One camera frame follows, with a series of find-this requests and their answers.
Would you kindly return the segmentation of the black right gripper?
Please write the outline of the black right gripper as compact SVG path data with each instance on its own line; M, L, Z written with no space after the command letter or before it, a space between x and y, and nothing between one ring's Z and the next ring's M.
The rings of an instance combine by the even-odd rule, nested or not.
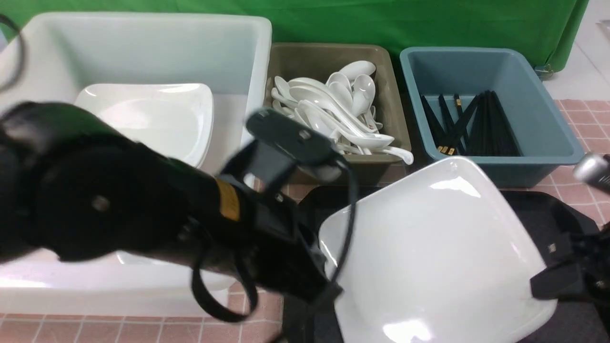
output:
M538 333L608 334L609 230L535 224L530 234L546 263L530 280L532 295L557 301Z

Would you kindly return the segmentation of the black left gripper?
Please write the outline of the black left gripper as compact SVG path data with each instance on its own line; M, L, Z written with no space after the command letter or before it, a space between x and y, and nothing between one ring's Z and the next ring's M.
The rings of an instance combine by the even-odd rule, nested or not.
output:
M314 235L299 220L296 202L281 192L259 193L231 175L213 179L216 194L194 236L190 287L203 310L224 310L205 286L201 272L234 277L246 291L250 310L258 306L257 288L296 297L309 308L331 306L342 293L322 268Z

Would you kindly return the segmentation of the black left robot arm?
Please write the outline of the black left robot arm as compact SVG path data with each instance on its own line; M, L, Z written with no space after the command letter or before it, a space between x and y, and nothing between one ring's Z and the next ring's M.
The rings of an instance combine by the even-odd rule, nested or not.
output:
M223 321L202 271L234 277L251 309L259 287L311 305L342 289L281 189L298 167L333 167L330 141L270 107L253 140L212 176L67 103L24 102L1 116L1 260L38 248L61 262L116 251L187 266L196 302Z

